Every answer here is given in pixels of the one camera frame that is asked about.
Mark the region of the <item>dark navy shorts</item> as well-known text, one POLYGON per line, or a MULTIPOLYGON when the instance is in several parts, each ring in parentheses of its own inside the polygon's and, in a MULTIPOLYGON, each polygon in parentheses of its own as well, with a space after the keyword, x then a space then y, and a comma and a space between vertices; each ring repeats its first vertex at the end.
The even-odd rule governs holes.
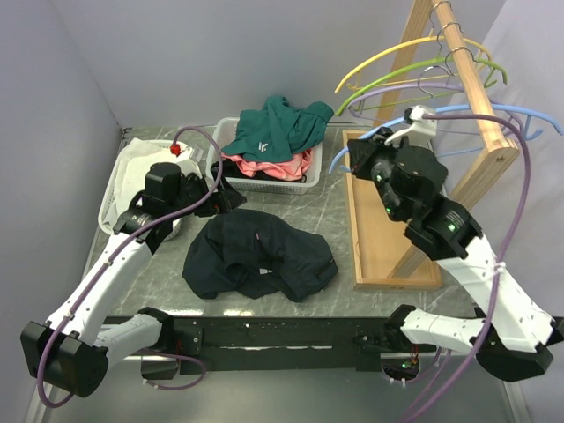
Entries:
POLYGON ((322 291, 338 274, 319 234, 253 210, 210 219, 189 246, 182 277, 202 300, 237 292, 250 299, 282 293, 292 302, 322 291))

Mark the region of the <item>blue hanger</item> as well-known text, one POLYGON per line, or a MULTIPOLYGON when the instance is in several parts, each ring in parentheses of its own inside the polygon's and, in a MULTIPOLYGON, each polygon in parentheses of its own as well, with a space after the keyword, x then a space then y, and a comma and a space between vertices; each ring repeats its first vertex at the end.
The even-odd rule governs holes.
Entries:
MULTIPOLYGON (((440 108, 437 108, 435 110, 435 112, 437 114, 443 114, 443 113, 447 113, 447 112, 466 111, 466 110, 469 110, 469 109, 470 109, 469 104, 461 104, 461 105, 451 105, 451 106, 440 107, 440 108)), ((542 130, 537 130, 532 135, 529 134, 529 129, 530 129, 530 126, 531 126, 531 119, 532 118, 537 118, 537 119, 540 119, 544 122, 548 122, 559 135, 561 135, 561 136, 563 135, 563 127, 554 118, 552 118, 550 115, 538 112, 537 110, 533 110, 533 109, 530 109, 530 108, 518 107, 518 106, 505 105, 505 104, 496 104, 496 103, 493 104, 493 109, 495 111, 503 111, 503 112, 506 112, 508 114, 509 113, 517 113, 517 114, 524 115, 526 117, 526 121, 525 121, 524 127, 522 129, 522 132, 523 132, 523 135, 524 135, 524 138, 525 138, 526 141, 531 141, 533 139, 536 139, 537 137, 540 137, 543 133, 542 130)), ((383 127, 392 128, 393 126, 396 126, 400 123, 404 123, 403 117, 398 117, 396 119, 388 121, 383 125, 383 127)), ((376 128, 360 135, 360 139, 366 139, 366 138, 373 136, 381 127, 382 127, 382 125, 377 126, 376 128)), ((341 170, 345 171, 346 173, 351 172, 349 167, 340 164, 341 159, 343 159, 344 156, 348 152, 349 152, 349 149, 348 149, 347 146, 345 146, 340 152, 338 152, 335 155, 335 157, 332 159, 332 161, 329 165, 329 169, 328 169, 329 174, 331 174, 333 172, 333 170, 335 169, 336 166, 339 166, 339 168, 341 170)))

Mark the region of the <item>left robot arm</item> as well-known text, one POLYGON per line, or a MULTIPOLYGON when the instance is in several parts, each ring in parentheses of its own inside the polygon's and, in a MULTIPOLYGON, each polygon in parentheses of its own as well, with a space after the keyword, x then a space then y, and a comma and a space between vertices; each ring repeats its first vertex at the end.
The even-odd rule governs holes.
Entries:
POLYGON ((105 251, 75 291, 44 323, 30 322, 20 334, 43 404, 56 407, 48 400, 45 384, 88 397, 108 370, 131 354, 174 350, 174 318, 156 308, 143 308, 110 330, 103 330, 102 324, 117 297, 173 232, 176 220, 229 213, 246 201, 222 174, 208 185, 203 176, 188 174, 176 163, 151 165, 144 187, 118 217, 105 251))

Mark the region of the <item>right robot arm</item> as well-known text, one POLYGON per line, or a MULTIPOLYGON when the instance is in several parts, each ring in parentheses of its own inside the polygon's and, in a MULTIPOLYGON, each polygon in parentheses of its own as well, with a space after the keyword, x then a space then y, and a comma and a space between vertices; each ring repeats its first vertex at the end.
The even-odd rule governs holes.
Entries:
POLYGON ((351 139, 351 173, 370 181, 390 220, 404 222, 404 236, 449 273, 483 315, 455 318, 399 306, 385 324, 396 351, 435 345, 474 352, 481 367, 505 382, 543 375, 553 362, 550 345, 563 340, 563 320, 540 308, 495 255, 482 228, 460 203, 442 194, 448 175, 434 153, 389 128, 351 139))

